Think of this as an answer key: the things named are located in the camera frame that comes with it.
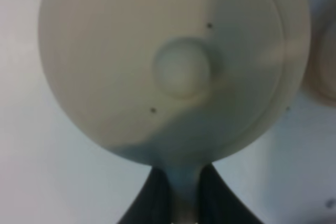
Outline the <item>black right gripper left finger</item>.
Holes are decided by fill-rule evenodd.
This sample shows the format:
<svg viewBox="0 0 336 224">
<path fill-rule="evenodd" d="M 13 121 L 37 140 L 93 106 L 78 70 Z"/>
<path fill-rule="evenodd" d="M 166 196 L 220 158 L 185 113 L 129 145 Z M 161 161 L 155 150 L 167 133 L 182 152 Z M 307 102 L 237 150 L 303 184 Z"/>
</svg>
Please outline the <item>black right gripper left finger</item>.
<svg viewBox="0 0 336 224">
<path fill-rule="evenodd" d="M 119 220 L 129 224 L 172 222 L 172 192 L 164 171 L 153 168 L 132 205 Z"/>
</svg>

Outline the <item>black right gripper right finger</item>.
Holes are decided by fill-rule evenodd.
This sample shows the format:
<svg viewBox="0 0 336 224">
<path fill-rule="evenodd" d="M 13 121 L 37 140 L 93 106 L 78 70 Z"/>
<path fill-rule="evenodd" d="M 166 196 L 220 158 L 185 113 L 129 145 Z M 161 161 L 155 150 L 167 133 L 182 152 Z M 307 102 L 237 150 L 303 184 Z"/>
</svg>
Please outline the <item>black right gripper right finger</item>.
<svg viewBox="0 0 336 224">
<path fill-rule="evenodd" d="M 198 223 L 262 223 L 229 189 L 212 164 L 201 171 L 198 205 Z"/>
</svg>

